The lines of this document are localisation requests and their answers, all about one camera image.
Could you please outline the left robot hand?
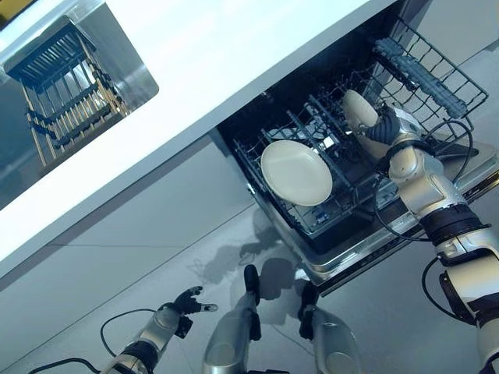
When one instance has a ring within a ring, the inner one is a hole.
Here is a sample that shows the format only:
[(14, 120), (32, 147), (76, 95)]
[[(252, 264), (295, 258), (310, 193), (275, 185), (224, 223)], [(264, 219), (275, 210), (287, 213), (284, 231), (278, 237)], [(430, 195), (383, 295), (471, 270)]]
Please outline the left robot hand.
[(216, 304), (206, 304), (199, 302), (196, 297), (201, 295), (202, 286), (194, 286), (181, 293), (173, 302), (166, 302), (158, 310), (171, 309), (181, 316), (195, 314), (199, 312), (217, 312)]

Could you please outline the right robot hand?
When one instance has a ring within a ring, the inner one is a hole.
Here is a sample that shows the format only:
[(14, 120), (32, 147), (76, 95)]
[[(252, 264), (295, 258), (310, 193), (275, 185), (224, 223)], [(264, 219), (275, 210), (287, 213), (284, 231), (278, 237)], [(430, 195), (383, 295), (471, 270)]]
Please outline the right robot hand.
[(382, 153), (403, 140), (419, 139), (422, 134), (423, 127), (411, 114), (393, 106), (382, 107), (375, 122), (359, 123), (359, 142), (371, 153)]

